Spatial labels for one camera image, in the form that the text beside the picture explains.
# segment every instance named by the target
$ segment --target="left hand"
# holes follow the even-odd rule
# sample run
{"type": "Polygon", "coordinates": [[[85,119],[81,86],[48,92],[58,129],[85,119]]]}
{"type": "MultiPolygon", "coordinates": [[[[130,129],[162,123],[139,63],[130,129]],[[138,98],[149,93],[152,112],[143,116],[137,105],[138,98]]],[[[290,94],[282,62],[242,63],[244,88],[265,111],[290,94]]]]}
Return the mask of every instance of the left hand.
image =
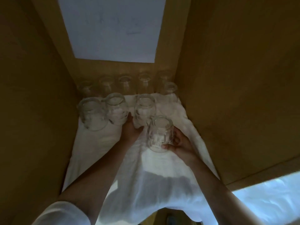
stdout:
{"type": "Polygon", "coordinates": [[[129,112],[127,116],[127,121],[122,126],[120,141],[127,141],[133,144],[137,140],[137,138],[139,137],[143,129],[144,126],[141,126],[140,128],[137,129],[134,128],[133,117],[129,112]]]}

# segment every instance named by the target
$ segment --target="white cloth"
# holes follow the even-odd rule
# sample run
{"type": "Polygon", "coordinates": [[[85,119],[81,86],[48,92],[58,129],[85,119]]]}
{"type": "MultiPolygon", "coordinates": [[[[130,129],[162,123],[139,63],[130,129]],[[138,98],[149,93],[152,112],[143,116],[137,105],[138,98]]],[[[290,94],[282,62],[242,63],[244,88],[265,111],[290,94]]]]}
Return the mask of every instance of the white cloth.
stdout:
{"type": "MultiPolygon", "coordinates": [[[[126,96],[126,100],[133,99],[134,96],[126,96]]],[[[159,109],[160,104],[157,104],[157,114],[160,114],[159,109]]],[[[217,175],[204,141],[180,102],[175,104],[170,118],[217,175]]],[[[164,207],[183,210],[193,221],[205,222],[214,217],[190,168],[170,151],[156,153],[147,148],[146,132],[145,128],[125,155],[96,224],[136,225],[164,207]]],[[[88,131],[79,120],[63,190],[109,151],[119,140],[120,133],[121,126],[111,123],[100,131],[88,131]]]]}
{"type": "Polygon", "coordinates": [[[58,201],[46,208],[32,225],[91,225],[91,222],[72,203],[58,201]]]}

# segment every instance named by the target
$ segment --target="right hand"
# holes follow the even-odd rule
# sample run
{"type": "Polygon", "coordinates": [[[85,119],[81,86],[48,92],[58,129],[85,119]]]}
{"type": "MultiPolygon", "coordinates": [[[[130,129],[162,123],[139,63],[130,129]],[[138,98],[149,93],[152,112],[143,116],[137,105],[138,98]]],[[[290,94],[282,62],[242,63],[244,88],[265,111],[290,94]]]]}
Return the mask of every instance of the right hand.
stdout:
{"type": "Polygon", "coordinates": [[[191,166],[196,160],[199,160],[196,150],[193,148],[188,137],[180,129],[174,127],[174,134],[174,145],[165,144],[161,147],[174,152],[187,166],[191,166]]]}

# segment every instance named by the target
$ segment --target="white shirt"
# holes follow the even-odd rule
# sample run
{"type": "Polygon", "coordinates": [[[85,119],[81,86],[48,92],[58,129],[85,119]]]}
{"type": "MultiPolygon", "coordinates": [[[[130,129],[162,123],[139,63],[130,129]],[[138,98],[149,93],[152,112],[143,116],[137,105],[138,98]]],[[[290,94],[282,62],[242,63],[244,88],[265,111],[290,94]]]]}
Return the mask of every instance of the white shirt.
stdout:
{"type": "Polygon", "coordinates": [[[74,204],[58,201],[46,208],[32,225],[91,225],[91,222],[74,204]]]}

